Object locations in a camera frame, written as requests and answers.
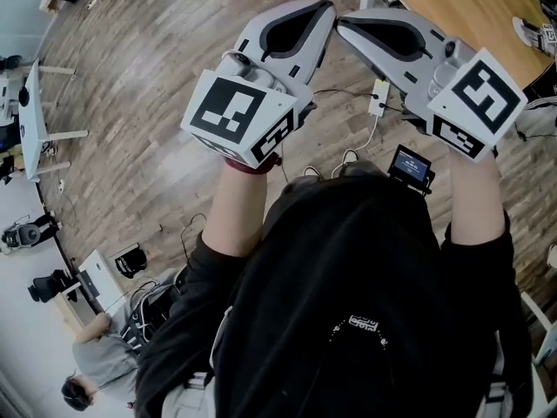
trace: small screen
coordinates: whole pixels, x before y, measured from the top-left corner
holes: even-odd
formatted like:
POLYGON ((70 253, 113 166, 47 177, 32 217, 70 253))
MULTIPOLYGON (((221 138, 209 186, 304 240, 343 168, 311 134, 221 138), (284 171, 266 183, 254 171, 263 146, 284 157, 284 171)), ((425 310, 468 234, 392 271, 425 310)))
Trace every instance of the small screen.
POLYGON ((426 179, 427 165, 403 151, 399 151, 394 161, 394 167, 416 178, 418 181, 424 181, 424 179, 426 179))

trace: wristband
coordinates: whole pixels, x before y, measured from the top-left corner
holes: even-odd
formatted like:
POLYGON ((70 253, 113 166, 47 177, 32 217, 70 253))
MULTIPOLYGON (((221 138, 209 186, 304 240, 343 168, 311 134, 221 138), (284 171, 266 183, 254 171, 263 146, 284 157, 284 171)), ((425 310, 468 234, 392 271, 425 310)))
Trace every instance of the wristband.
POLYGON ((273 152, 257 169, 252 169, 250 166, 242 164, 231 158, 225 158, 226 165, 230 166, 232 169, 241 171, 243 173, 250 173, 251 175, 265 175, 269 173, 275 165, 282 164, 282 158, 273 152))

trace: floor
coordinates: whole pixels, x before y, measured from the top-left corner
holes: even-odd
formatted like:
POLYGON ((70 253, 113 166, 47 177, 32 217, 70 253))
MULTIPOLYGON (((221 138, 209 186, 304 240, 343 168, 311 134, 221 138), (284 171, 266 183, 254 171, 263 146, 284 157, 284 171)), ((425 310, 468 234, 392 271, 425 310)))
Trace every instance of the floor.
MULTIPOLYGON (((184 265, 180 233, 197 212, 208 212, 222 165, 219 156, 180 131, 188 98, 200 72, 219 62, 247 21, 285 1, 100 0, 91 10, 79 3, 60 15, 42 57, 46 64, 77 64, 77 78, 44 80, 45 99, 59 102, 47 122, 50 131, 89 129, 90 135, 60 143, 57 160, 69 159, 72 166, 40 184, 48 207, 65 224, 60 239, 76 264, 96 248, 106 255, 161 225, 163 231, 143 244, 147 273, 184 265), (65 181, 61 198, 58 178, 65 181)), ((359 6, 359 0, 332 1, 339 14, 359 6)), ((374 75, 333 37, 311 87, 366 92, 373 81, 374 75)), ((399 106, 396 91, 391 97, 389 104, 399 106)), ((289 179, 309 164, 329 174, 346 148, 364 144, 370 134, 367 97, 322 93, 316 101, 319 108, 304 129, 285 142, 289 179)), ((554 119, 554 111, 540 110, 525 114, 519 125, 528 134, 553 133, 554 119)), ((419 135, 396 111, 386 111, 363 155, 386 169, 398 144, 433 162, 437 178, 427 202, 441 239, 451 207, 446 147, 419 135)), ((545 258, 557 241, 557 144, 555 138, 523 143, 510 131, 499 149, 517 282, 555 320, 557 277, 545 258)), ((285 176, 274 170, 269 204, 284 185, 285 176)), ((202 227, 197 217, 185 231, 188 251, 202 227)), ((133 283, 120 281, 126 288, 133 283)))

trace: white cable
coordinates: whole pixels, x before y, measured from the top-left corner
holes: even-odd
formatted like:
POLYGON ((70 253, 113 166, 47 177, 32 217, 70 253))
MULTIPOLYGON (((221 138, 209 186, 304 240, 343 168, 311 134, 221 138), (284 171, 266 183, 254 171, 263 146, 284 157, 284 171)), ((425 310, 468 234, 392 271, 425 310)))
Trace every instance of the white cable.
POLYGON ((379 121, 379 116, 375 115, 375 124, 373 124, 372 134, 369 135, 369 139, 367 140, 367 142, 364 145, 362 145, 361 147, 358 147, 357 149, 354 149, 355 151, 365 149, 372 142, 373 134, 375 133, 375 129, 377 128, 377 121, 379 121))
MULTIPOLYGON (((375 133, 375 129, 377 128, 377 121, 379 121, 379 116, 378 116, 378 115, 375 115, 375 123, 373 124, 372 134, 369 135, 369 139, 367 140, 367 142, 366 142, 364 145, 361 145, 361 146, 358 147, 357 149, 353 149, 355 152, 358 151, 358 150, 365 149, 365 148, 366 148, 367 146, 369 146, 369 144, 372 142, 373 134, 375 133)), ((344 165, 343 163, 340 163, 340 164, 337 165, 334 169, 332 169, 332 172, 331 172, 331 178, 332 178, 332 179, 334 178, 335 172, 336 172, 338 169, 340 169, 340 167, 342 167, 343 165, 344 165)))

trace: backpack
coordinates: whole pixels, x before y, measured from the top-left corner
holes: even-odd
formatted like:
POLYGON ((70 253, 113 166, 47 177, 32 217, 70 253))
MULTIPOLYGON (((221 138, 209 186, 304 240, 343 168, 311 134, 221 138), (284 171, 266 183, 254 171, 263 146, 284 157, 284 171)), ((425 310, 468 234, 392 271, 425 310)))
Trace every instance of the backpack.
MULTIPOLYGON (((154 286, 143 295, 119 333, 137 355, 141 354, 144 346, 168 320, 172 304, 180 297, 180 293, 174 285, 167 286, 158 295, 152 295, 157 288, 158 286, 154 286)), ((131 296, 130 303, 133 305, 133 296, 131 296)))

